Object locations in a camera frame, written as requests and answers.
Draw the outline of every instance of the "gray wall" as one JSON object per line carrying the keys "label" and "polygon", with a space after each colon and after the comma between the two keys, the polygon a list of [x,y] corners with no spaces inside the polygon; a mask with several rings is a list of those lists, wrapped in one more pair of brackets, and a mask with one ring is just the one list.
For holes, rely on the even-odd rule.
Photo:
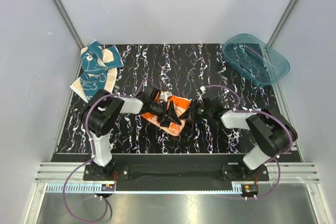
{"label": "gray wall", "polygon": [[281,84],[336,220],[336,0],[300,0],[274,48],[291,64]]}
{"label": "gray wall", "polygon": [[84,43],[268,41],[290,0],[62,0]]}
{"label": "gray wall", "polygon": [[51,0],[0,0],[0,219],[21,223],[79,62]]}

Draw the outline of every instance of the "blue patterned cloth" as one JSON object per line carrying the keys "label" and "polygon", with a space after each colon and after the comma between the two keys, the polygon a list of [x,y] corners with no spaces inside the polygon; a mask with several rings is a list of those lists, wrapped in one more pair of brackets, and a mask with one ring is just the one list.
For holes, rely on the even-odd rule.
{"label": "blue patterned cloth", "polygon": [[108,74],[111,69],[124,66],[115,46],[107,48],[103,52],[97,41],[88,45],[86,50],[82,50],[81,64],[84,73],[80,76],[80,84],[88,101],[98,90],[105,88],[107,81],[110,81]]}

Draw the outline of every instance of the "orange cloth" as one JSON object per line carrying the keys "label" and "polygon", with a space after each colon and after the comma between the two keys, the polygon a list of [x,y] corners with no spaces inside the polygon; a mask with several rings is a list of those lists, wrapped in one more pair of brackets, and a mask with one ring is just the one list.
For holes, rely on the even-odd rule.
{"label": "orange cloth", "polygon": [[[177,97],[174,95],[170,97],[168,101],[174,102],[174,108],[177,116],[182,115],[189,108],[191,103],[188,99]],[[182,125],[178,125],[176,123],[170,123],[169,127],[161,127],[160,123],[157,121],[158,117],[156,115],[153,115],[151,113],[144,113],[142,114],[142,117],[145,118],[147,121],[155,124],[157,127],[163,129],[164,131],[167,131],[169,134],[173,136],[178,136],[185,125],[185,120],[181,120]]]}

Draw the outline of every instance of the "enclosure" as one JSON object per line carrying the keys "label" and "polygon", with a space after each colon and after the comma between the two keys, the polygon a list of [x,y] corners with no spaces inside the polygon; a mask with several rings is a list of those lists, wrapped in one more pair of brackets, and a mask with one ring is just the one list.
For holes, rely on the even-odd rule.
{"label": "enclosure", "polygon": [[[76,170],[66,192],[74,214],[98,219],[104,203],[86,197],[110,183],[106,223],[333,223],[335,0],[2,0],[0,13],[3,223],[80,223],[66,212],[62,185],[90,159],[91,141],[81,121],[87,103],[70,85],[95,40],[120,54],[113,93],[133,95],[150,79],[195,99],[200,87],[222,85],[239,95],[240,110],[278,108],[299,138],[278,158],[274,193],[245,202],[237,194],[246,181],[218,171],[256,146],[251,131],[201,121],[173,136],[124,113],[109,133],[118,176],[85,179],[90,168]],[[223,54],[238,34],[284,56],[288,74],[264,87],[244,78]],[[237,102],[214,92],[227,109]],[[276,163],[263,171],[260,196],[278,179]]]}

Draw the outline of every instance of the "black marble-patterned surface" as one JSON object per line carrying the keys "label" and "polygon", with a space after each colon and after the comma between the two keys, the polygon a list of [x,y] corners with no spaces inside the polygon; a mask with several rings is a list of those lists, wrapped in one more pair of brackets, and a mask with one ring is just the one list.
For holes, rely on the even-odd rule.
{"label": "black marble-patterned surface", "polygon": [[[134,94],[142,79],[149,78],[162,90],[184,98],[197,98],[196,89],[200,86],[220,84],[241,96],[240,109],[276,104],[272,87],[259,88],[246,81],[225,62],[219,44],[117,45],[117,48],[125,67],[118,70],[114,93]],[[214,90],[228,108],[237,102],[230,93]],[[88,136],[79,120],[84,104],[74,94],[58,153],[90,152]],[[182,133],[174,137],[133,114],[119,116],[110,133],[113,153],[244,153],[253,144],[248,131],[213,129],[206,122],[186,124]]]}

